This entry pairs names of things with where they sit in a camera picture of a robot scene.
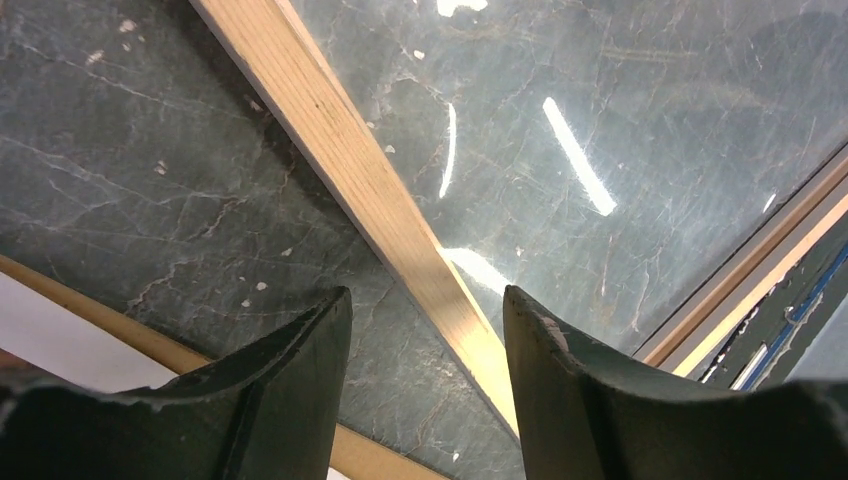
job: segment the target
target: wooden frame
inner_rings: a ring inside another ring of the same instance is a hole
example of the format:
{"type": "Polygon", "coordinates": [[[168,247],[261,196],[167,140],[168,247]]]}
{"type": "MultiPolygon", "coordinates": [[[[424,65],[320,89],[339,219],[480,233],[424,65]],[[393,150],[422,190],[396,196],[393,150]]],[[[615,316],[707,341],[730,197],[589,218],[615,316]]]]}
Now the wooden frame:
{"type": "Polygon", "coordinates": [[[848,211],[840,150],[657,330],[635,357],[686,376],[848,211]]]}
{"type": "Polygon", "coordinates": [[[192,0],[517,435],[504,346],[288,0],[192,0]]]}
{"type": "MultiPolygon", "coordinates": [[[[177,374],[207,365],[203,355],[40,273],[0,255],[4,273],[177,374]]],[[[445,477],[336,424],[330,466],[351,480],[446,480],[445,477]]]]}

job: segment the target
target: wooden board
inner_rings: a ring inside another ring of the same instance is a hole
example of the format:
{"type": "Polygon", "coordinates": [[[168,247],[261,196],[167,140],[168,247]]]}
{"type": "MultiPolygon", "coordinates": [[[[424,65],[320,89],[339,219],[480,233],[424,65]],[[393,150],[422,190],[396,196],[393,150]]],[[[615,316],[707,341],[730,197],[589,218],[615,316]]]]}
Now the wooden board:
{"type": "Polygon", "coordinates": [[[688,375],[848,209],[848,147],[775,213],[635,357],[688,375]]]}
{"type": "MultiPolygon", "coordinates": [[[[182,375],[211,360],[170,338],[0,255],[0,273],[182,375]]],[[[351,480],[445,480],[445,477],[336,424],[330,466],[351,480]]]]}
{"type": "Polygon", "coordinates": [[[503,344],[291,4],[192,3],[517,435],[503,344]]]}

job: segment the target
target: wood grain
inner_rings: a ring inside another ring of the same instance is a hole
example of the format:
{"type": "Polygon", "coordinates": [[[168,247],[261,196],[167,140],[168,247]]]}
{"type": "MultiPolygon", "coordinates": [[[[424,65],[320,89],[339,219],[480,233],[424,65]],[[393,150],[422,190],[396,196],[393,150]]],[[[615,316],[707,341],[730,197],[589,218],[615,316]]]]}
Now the wood grain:
{"type": "Polygon", "coordinates": [[[846,176],[848,151],[843,149],[634,356],[663,370],[688,375],[844,214],[837,190],[846,176]]]}
{"type": "Polygon", "coordinates": [[[192,2],[517,435],[503,344],[291,4],[192,2]]]}
{"type": "MultiPolygon", "coordinates": [[[[2,255],[0,272],[91,322],[175,373],[182,375],[211,362],[210,359],[165,335],[2,255]]],[[[339,424],[336,424],[330,466],[351,480],[445,479],[339,424]]]]}

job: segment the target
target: dark marble surface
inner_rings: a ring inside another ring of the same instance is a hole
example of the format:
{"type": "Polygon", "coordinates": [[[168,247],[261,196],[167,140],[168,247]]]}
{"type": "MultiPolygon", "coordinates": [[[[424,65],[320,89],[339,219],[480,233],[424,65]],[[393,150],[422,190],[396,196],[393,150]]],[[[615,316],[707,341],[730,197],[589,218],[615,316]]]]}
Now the dark marble surface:
{"type": "Polygon", "coordinates": [[[848,133],[846,0],[293,3],[499,331],[634,352],[848,133]]]}
{"type": "Polygon", "coordinates": [[[182,0],[0,0],[0,254],[210,356],[335,285],[340,421],[455,478],[518,445],[182,0]]]}

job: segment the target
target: wooden beam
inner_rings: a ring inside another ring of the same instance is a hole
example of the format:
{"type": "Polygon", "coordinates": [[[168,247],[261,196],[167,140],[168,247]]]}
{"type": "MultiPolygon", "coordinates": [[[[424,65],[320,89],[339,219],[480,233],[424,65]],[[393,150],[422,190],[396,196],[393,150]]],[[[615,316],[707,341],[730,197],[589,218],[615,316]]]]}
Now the wooden beam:
{"type": "Polygon", "coordinates": [[[687,301],[635,357],[688,375],[848,209],[837,153],[687,301]]]}
{"type": "Polygon", "coordinates": [[[287,0],[192,0],[360,232],[517,434],[506,353],[287,0]]]}
{"type": "MultiPolygon", "coordinates": [[[[0,255],[0,272],[61,305],[180,375],[211,362],[203,355],[59,282],[0,255]]],[[[446,480],[445,477],[336,424],[330,466],[351,480],[446,480]]]]}

